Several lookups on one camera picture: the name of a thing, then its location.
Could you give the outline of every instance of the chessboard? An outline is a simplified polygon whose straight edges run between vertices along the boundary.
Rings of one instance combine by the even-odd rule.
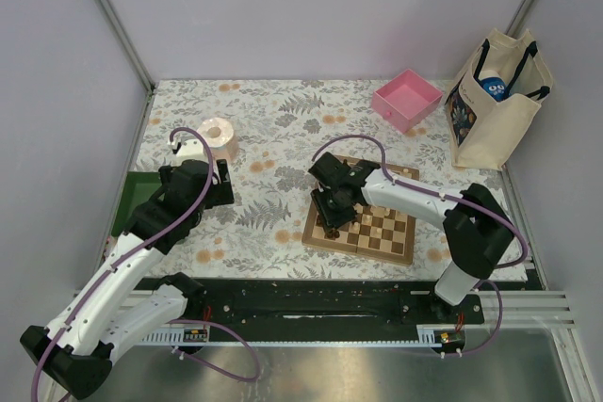
[[[359,159],[337,156],[353,165]],[[388,165],[390,172],[418,181],[418,169]],[[415,218],[393,210],[356,204],[357,221],[342,226],[334,237],[326,237],[317,208],[310,202],[301,241],[309,247],[355,254],[388,263],[413,263]]]

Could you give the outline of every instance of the floral tablecloth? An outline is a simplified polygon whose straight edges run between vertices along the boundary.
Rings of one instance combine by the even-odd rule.
[[[419,169],[421,181],[459,187],[477,182],[506,205],[496,171],[450,164],[441,108],[405,135],[373,113],[370,99],[382,85],[381,80],[162,81],[134,170],[154,171],[170,163],[169,132],[177,126],[196,129],[212,117],[235,126],[240,151],[230,165],[235,205],[206,211],[200,226],[150,276],[184,271],[194,277],[436,280],[450,252],[444,234],[420,220],[410,266],[311,249],[301,242],[315,183],[306,172],[310,157],[325,141],[344,134],[376,137],[389,163]],[[343,140],[331,151],[380,160],[366,140]],[[518,254],[513,242],[503,260]],[[494,278],[522,281],[526,271],[522,265],[501,269]]]

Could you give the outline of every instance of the pink container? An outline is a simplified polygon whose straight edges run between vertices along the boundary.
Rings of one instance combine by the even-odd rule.
[[[373,93],[372,107],[403,133],[432,113],[441,97],[442,91],[406,70]]]

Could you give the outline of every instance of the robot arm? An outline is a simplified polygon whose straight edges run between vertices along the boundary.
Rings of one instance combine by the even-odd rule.
[[[444,230],[452,262],[435,285],[435,294],[449,305],[458,305],[479,280],[488,279],[513,240],[507,228],[483,213],[443,197],[435,198],[393,184],[374,162],[361,160],[350,167],[347,162],[325,153],[309,172],[319,182],[312,199],[326,234],[356,220],[356,203],[400,210]],[[467,190],[459,190],[417,181],[412,184],[473,201],[507,219],[482,185],[472,184]]]
[[[218,161],[217,167],[218,174],[207,163],[194,160],[176,168],[162,167],[162,186],[134,210],[117,244],[79,296],[45,328],[30,326],[22,335],[21,344],[38,362],[52,339],[66,328],[43,369],[77,399],[91,395],[105,381],[112,365],[153,330],[182,315],[201,318],[204,289],[182,273],[167,277],[149,298],[117,314],[149,269],[199,224],[204,209],[234,202],[226,162]],[[183,215],[198,199],[207,178],[212,178],[212,185],[192,215],[149,248],[118,264],[124,254]],[[67,325],[70,313],[92,286],[96,289]]]

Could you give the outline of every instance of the white wall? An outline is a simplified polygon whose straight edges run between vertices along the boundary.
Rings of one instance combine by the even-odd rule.
[[[521,0],[112,0],[155,80],[455,74]]]
[[[603,3],[539,0],[528,19],[557,85],[511,160],[553,289],[570,298],[603,394]]]
[[[98,260],[145,93],[93,0],[0,0],[0,398]]]

